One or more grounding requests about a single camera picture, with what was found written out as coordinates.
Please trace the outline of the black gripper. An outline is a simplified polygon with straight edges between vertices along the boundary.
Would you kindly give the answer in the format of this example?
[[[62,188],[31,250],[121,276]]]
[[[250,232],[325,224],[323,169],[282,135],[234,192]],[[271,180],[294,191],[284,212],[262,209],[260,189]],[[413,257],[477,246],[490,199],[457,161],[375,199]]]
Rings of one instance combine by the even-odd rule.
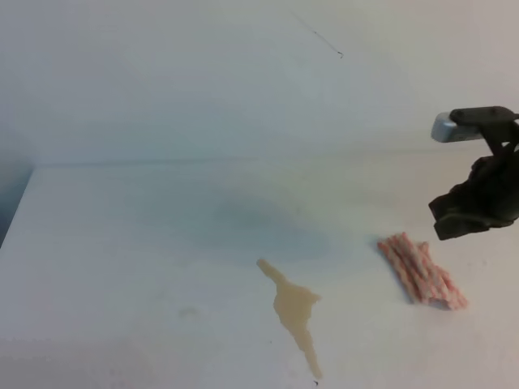
[[[467,180],[472,201],[465,214],[465,193],[450,191],[429,203],[441,241],[508,227],[518,219],[518,126],[471,126],[491,154],[474,162]]]

